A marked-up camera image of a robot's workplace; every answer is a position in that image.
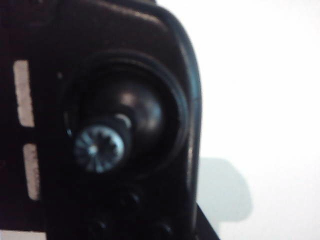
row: screw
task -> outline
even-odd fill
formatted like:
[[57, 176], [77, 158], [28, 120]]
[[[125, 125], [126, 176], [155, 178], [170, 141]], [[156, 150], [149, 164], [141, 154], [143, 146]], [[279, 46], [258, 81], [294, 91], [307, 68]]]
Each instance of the screw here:
[[90, 125], [75, 139], [76, 162], [87, 172], [105, 173], [116, 167], [125, 155], [122, 137], [105, 125]]

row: screw head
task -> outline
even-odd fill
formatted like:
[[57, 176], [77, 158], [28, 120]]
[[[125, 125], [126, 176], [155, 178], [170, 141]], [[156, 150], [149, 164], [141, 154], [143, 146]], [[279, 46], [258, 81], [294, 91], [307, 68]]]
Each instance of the screw head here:
[[125, 144], [112, 128], [93, 124], [84, 128], [74, 143], [76, 162], [90, 173], [105, 173], [124, 158]]

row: rectangular slot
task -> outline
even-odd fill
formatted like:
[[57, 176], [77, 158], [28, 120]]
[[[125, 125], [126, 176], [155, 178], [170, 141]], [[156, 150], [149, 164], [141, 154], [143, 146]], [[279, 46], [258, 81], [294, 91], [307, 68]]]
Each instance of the rectangular slot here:
[[23, 157], [29, 198], [38, 201], [40, 200], [40, 176], [37, 146], [31, 143], [25, 144], [23, 146]]
[[1, 230], [0, 240], [46, 240], [44, 232]]
[[13, 64], [15, 94], [19, 122], [24, 127], [35, 126], [30, 91], [29, 64], [27, 60], [17, 60]]

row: black plastic housing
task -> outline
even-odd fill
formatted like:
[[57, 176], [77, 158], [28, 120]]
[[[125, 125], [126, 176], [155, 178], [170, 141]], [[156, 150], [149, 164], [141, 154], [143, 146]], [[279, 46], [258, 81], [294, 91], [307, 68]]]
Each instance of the black plastic housing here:
[[[7, 116], [0, 118], [7, 126], [2, 134], [7, 141], [1, 147], [7, 168], [17, 171], [20, 181], [16, 182], [19, 191], [3, 187], [9, 192], [6, 201], [13, 202], [0, 204], [5, 213], [0, 216], [0, 228], [12, 229], [15, 225], [17, 230], [43, 230], [39, 203], [27, 200], [26, 190], [21, 190], [23, 168], [18, 168], [23, 164], [22, 145], [35, 143], [48, 240], [87, 240], [92, 224], [103, 229], [103, 238], [157, 239], [165, 232], [168, 239], [194, 240], [201, 89], [196, 58], [181, 24], [148, 1], [52, 0], [30, 9], [15, 9], [9, 4], [5, 7], [9, 16], [3, 15], [0, 28], [0, 74], [12, 80], [13, 62], [28, 60], [35, 129], [19, 126], [14, 85], [8, 81], [6, 90], [0, 88], [0, 106]], [[180, 121], [182, 133], [173, 145], [173, 150], [178, 150], [163, 155], [167, 164], [150, 168], [148, 174], [136, 176], [128, 168], [119, 174], [92, 177], [73, 161], [72, 141], [64, 120], [66, 89], [88, 58], [110, 52], [122, 58], [123, 53], [133, 54], [135, 57], [127, 59], [143, 64], [141, 58], [148, 59], [150, 71], [157, 74], [159, 68], [164, 69], [171, 77], [162, 77], [174, 81], [172, 84], [182, 93], [181, 116], [186, 119]], [[0, 180], [16, 181], [5, 174]], [[139, 198], [137, 204], [119, 207], [121, 199], [135, 202], [135, 196]], [[24, 213], [10, 212], [17, 199], [24, 199]], [[17, 224], [19, 218], [32, 220]]]

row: white wall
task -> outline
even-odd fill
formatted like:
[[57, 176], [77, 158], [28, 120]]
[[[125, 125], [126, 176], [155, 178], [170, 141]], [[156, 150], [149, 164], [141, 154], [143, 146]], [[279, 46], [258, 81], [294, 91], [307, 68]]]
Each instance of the white wall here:
[[221, 239], [319, 240], [320, 1], [158, 2], [198, 57], [198, 202]]

